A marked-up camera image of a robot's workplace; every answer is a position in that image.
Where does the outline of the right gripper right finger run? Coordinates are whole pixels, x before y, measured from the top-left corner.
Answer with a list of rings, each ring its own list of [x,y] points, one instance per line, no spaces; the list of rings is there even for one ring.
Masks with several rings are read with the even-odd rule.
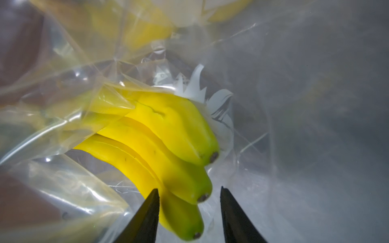
[[[221,216],[226,243],[267,243],[231,192],[221,187]]]

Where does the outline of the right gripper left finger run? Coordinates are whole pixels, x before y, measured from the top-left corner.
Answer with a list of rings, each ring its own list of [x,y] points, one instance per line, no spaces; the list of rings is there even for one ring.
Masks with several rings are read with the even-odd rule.
[[[159,223],[160,197],[155,188],[114,243],[155,243]]]

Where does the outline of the yellow banana bunch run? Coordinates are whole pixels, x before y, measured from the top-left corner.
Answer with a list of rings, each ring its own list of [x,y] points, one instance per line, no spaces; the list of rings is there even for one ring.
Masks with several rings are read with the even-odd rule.
[[[220,154],[218,140],[190,100],[140,89],[101,89],[46,108],[79,117],[95,134],[75,146],[129,178],[143,197],[157,189],[159,222],[181,240],[200,238],[198,205],[212,193],[206,167]]]
[[[92,29],[129,49],[166,39],[179,29],[232,19],[251,1],[87,1]]]

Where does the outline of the zip-top bag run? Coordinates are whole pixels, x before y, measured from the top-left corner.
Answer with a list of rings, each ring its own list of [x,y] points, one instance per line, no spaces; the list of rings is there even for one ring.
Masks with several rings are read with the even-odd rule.
[[[255,1],[133,55],[1,1],[1,242],[110,243],[142,204],[118,170],[58,141],[47,104],[129,81],[189,85],[203,69],[223,153],[200,205],[202,243],[224,240],[228,188],[270,243],[389,240],[388,1]]]

